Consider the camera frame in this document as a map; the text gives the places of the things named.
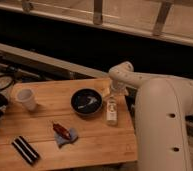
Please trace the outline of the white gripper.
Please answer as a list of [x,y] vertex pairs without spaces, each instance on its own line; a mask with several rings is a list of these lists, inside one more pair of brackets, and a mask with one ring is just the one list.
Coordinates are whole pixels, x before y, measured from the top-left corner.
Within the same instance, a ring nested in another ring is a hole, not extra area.
[[125,96],[129,96],[129,91],[126,88],[125,84],[119,81],[113,80],[111,82],[110,87],[107,86],[103,89],[102,95],[107,96],[110,94],[110,92],[115,92],[115,93],[124,93]]

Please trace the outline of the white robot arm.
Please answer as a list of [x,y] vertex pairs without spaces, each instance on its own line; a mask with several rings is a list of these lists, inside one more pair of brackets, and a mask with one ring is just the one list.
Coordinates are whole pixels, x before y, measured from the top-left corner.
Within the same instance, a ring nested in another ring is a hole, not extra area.
[[137,90],[139,171],[192,171],[185,118],[193,114],[193,79],[140,73],[126,61],[112,67],[110,91]]

